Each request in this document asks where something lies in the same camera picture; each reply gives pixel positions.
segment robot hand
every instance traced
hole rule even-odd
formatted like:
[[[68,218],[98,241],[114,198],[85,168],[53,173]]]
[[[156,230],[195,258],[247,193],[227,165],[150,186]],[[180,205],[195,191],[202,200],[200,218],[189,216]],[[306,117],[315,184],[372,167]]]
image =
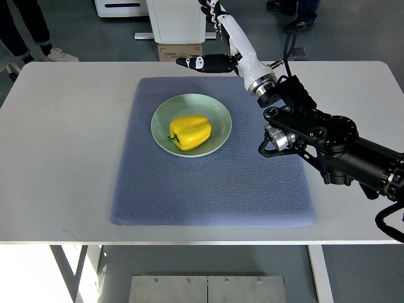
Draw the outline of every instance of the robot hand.
[[[236,71],[244,78],[244,87],[249,93],[261,97],[276,84],[271,68],[257,59],[256,52],[239,24],[217,0],[199,0],[207,20],[215,26],[223,42],[229,48],[230,56],[209,55],[191,59],[178,58],[177,64],[203,73]]]

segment blue placemat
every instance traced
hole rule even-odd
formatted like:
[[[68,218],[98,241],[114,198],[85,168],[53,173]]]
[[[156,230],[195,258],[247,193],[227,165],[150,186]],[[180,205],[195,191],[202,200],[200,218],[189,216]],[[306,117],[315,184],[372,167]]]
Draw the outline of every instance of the blue placemat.
[[[161,149],[150,131],[159,105],[176,95],[219,100],[232,117],[225,144],[199,158]],[[305,226],[314,208],[303,160],[258,153],[265,120],[242,78],[144,78],[137,87],[116,181],[118,225]]]

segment yellow bell pepper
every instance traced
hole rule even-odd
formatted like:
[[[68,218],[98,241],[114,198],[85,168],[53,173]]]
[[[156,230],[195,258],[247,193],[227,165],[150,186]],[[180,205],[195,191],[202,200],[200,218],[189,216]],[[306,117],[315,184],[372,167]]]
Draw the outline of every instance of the yellow bell pepper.
[[[211,133],[212,126],[202,115],[180,116],[170,123],[168,139],[180,150],[188,152],[205,142]]]

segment cardboard box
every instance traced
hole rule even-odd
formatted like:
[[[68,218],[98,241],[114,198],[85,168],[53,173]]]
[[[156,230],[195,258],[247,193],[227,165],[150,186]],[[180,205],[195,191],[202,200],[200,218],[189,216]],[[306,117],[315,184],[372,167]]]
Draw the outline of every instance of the cardboard box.
[[[159,44],[160,61],[175,61],[177,58],[202,56],[202,44]]]

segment person's leg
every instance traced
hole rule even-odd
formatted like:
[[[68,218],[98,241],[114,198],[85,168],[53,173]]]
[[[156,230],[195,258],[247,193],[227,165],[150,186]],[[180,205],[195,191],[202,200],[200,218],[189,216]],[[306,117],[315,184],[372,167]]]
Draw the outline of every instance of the person's leg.
[[[299,0],[298,17],[286,26],[286,31],[288,33],[300,33],[311,30],[314,20],[317,18],[316,11],[319,5],[320,0]]]
[[[39,46],[50,45],[51,36],[49,35],[45,18],[37,0],[13,0],[13,2],[20,11],[25,26],[30,32],[33,40],[39,44]]]
[[[293,16],[296,14],[296,4],[297,0],[269,0],[266,2],[266,8]]]
[[[40,46],[44,61],[79,61],[77,57],[66,54],[61,49],[53,48],[51,35],[37,0],[13,0],[13,2],[20,10],[21,17],[33,40]]]
[[[299,0],[297,7],[298,19],[303,22],[313,23],[317,18],[316,11],[320,5],[320,0]]]
[[[23,59],[24,62],[33,60],[29,48],[15,27],[6,0],[0,0],[0,40],[14,56]]]

